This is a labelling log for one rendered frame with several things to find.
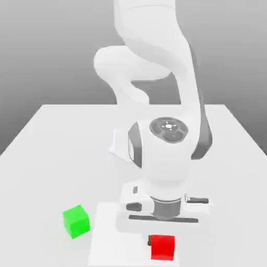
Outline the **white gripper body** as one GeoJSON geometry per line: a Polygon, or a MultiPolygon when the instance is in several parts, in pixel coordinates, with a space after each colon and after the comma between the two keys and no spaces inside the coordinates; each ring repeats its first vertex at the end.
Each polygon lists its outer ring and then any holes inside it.
{"type": "Polygon", "coordinates": [[[169,221],[160,221],[150,213],[118,209],[116,229],[123,233],[175,235],[182,231],[193,232],[209,227],[211,212],[199,205],[183,207],[181,214],[169,221]]]}

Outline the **small red cube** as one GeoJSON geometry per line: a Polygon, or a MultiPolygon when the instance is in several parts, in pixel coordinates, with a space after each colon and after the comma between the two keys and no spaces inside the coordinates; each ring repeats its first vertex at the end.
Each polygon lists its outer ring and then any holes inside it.
{"type": "Polygon", "coordinates": [[[148,246],[151,247],[152,260],[174,260],[175,236],[149,235],[148,246]]]}

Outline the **small green cube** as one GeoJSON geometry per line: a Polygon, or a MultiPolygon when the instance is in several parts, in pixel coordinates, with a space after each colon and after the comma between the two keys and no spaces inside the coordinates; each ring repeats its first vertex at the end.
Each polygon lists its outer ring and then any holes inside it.
{"type": "Polygon", "coordinates": [[[81,205],[63,212],[64,227],[69,236],[74,239],[90,231],[90,219],[81,205]]]}

